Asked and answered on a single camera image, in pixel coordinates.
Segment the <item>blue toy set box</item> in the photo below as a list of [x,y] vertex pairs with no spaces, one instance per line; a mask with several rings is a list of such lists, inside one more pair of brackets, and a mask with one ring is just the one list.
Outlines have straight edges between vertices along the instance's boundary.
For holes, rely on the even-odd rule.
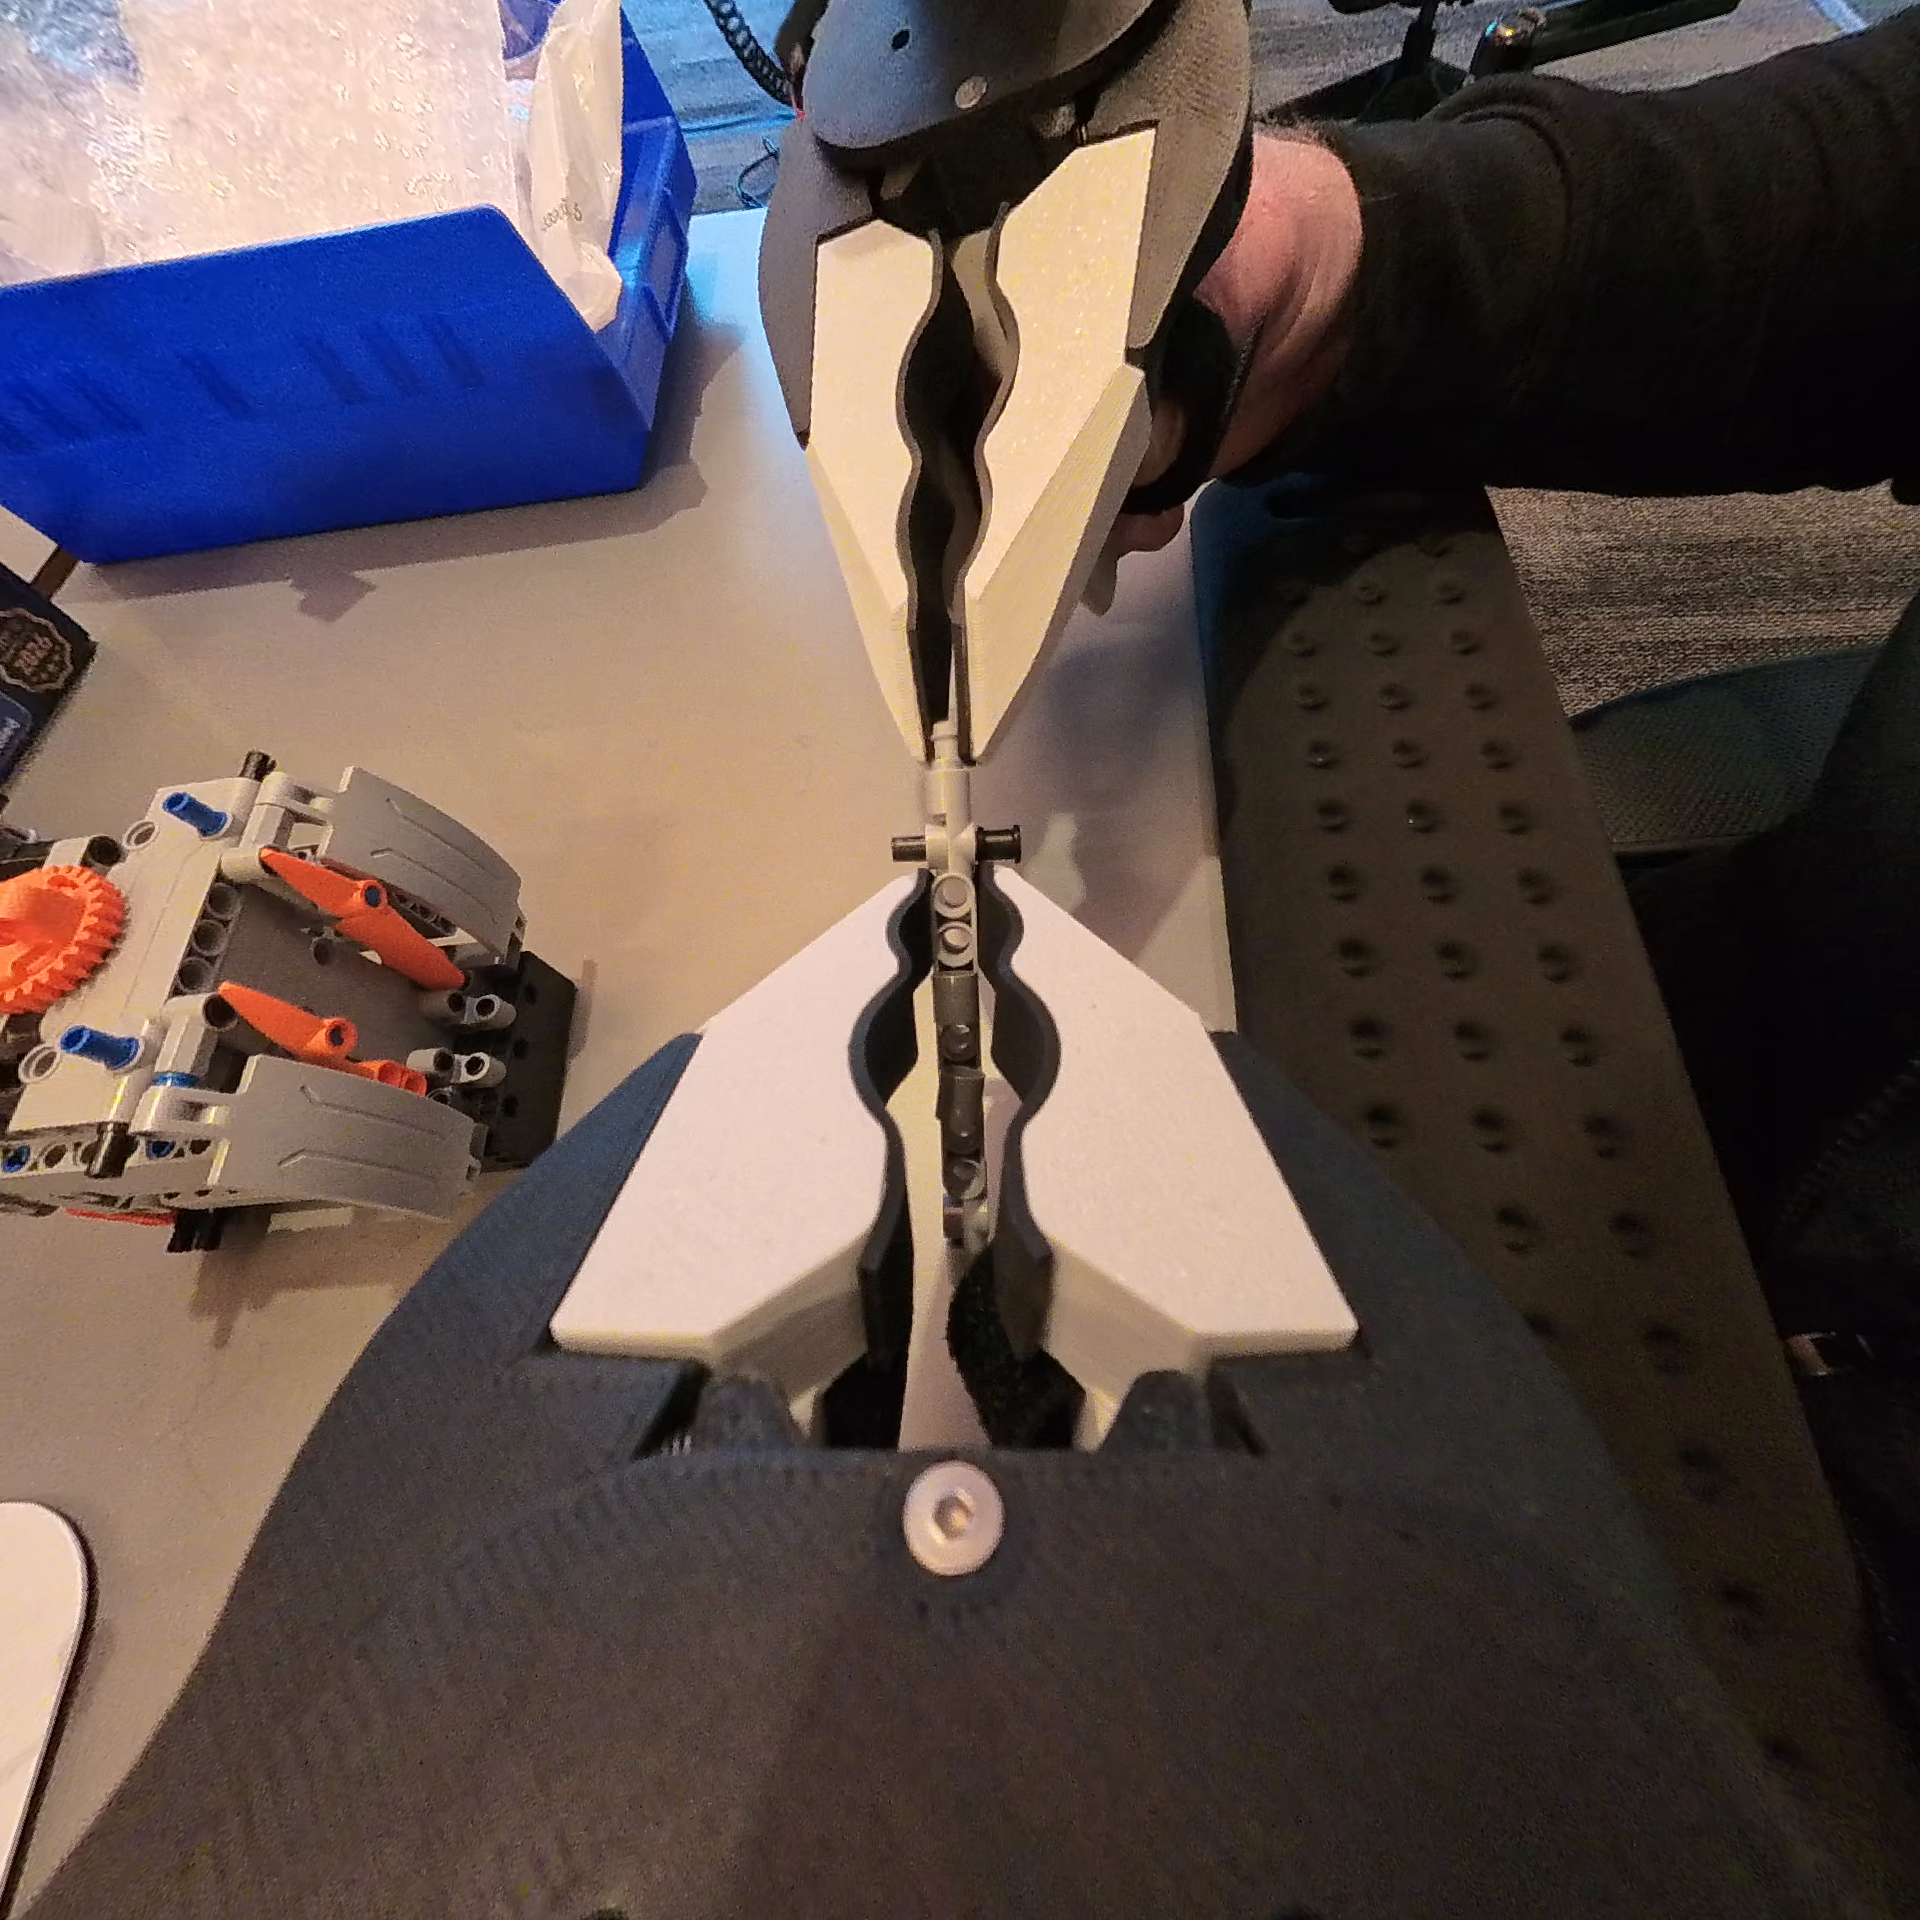
[[27,582],[1,567],[1,791],[53,732],[99,647]]

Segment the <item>grey orange toy brick model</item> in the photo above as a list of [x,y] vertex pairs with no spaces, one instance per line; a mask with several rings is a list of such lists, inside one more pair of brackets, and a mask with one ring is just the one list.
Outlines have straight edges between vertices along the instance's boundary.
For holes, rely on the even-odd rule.
[[503,855],[351,767],[251,755],[120,832],[5,831],[1,1209],[217,1247],[236,1214],[448,1216],[558,1137],[573,983]]

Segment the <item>grey chair seat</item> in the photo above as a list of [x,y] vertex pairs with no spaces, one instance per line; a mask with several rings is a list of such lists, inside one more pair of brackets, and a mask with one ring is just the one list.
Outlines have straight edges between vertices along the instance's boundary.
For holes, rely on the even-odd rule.
[[1573,719],[1601,827],[1627,867],[1736,844],[1798,809],[1880,647],[1789,656],[1643,688]]

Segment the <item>black chair base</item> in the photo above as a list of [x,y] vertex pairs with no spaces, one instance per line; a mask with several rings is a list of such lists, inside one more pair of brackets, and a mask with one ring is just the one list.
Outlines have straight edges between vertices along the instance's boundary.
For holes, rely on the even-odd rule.
[[1404,3],[1411,23],[1398,54],[1359,76],[1376,87],[1397,80],[1455,84],[1468,78],[1523,74],[1629,41],[1679,33],[1736,12],[1736,3],[1549,3],[1500,4],[1481,33],[1471,63],[1459,72],[1433,60],[1435,19],[1446,3]]

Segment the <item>white stand with base plate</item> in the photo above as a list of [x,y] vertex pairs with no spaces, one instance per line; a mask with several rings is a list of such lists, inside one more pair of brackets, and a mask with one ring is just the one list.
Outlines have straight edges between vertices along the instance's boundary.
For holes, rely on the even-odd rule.
[[1,1503],[1,1895],[31,1824],[85,1642],[92,1569],[53,1506]]

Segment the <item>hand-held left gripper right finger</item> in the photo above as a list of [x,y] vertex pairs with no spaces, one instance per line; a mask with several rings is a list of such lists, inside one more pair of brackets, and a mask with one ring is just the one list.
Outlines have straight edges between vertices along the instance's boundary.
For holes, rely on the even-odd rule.
[[1353,1311],[1201,1019],[1025,880],[975,891],[1014,1119],[948,1350],[989,1440],[1099,1438],[1140,1377],[1348,1350]]

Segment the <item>black studded foam pad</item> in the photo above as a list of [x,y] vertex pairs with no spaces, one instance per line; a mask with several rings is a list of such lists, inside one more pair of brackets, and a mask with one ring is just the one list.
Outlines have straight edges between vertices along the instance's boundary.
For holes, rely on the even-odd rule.
[[1481,492],[1206,492],[1241,1035],[1525,1312],[1718,1681],[1900,1916],[1915,1796],[1855,1563]]

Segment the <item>light grey holed brick beam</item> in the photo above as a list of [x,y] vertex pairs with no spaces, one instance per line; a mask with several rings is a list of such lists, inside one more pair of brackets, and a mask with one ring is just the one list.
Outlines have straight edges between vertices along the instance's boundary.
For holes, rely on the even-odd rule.
[[925,826],[929,1009],[937,1063],[944,1234],[968,1258],[991,1233],[981,971],[975,932],[975,831],[959,784],[928,801]]

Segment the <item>blue plastic bin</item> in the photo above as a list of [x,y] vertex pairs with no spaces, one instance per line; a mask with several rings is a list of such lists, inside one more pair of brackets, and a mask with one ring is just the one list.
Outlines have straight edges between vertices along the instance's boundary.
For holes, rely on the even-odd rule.
[[696,184],[620,36],[609,324],[488,209],[14,286],[5,507],[120,562],[633,489]]

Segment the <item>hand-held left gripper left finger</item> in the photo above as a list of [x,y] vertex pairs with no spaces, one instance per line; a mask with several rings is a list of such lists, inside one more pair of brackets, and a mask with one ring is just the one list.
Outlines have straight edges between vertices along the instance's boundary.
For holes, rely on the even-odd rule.
[[887,1099],[917,1062],[920,880],[899,879],[701,1030],[551,1332],[815,1398],[894,1444],[915,1255]]

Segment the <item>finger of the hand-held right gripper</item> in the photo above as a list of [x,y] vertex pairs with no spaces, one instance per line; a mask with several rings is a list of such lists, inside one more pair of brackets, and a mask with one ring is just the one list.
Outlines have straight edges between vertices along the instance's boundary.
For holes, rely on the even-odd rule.
[[819,248],[806,466],[870,670],[923,763],[950,716],[964,515],[939,411],[957,314],[939,235],[863,224]]
[[996,227],[989,296],[1012,358],[975,444],[957,601],[972,761],[1088,587],[1144,452],[1127,329],[1155,143],[1140,128],[1077,150]]

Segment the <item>white plastic bag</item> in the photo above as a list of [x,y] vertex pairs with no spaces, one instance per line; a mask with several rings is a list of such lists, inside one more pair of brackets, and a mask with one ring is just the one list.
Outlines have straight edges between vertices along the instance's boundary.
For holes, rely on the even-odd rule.
[[620,3],[503,3],[519,231],[589,329],[613,322],[622,178]]

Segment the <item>person's right hand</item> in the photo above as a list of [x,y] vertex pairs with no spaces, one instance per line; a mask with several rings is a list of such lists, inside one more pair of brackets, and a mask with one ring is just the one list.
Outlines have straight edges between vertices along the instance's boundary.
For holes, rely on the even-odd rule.
[[1303,128],[1257,130],[1238,224],[1156,368],[1137,489],[1191,472],[1188,447],[1211,451],[1209,479],[1235,473],[1327,395],[1353,334],[1359,252],[1344,160]]

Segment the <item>clear bubble plastic bag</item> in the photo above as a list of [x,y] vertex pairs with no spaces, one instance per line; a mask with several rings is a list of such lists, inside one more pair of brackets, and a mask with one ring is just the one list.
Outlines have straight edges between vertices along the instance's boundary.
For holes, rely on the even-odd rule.
[[5,3],[1,280],[492,204],[519,217],[492,3]]

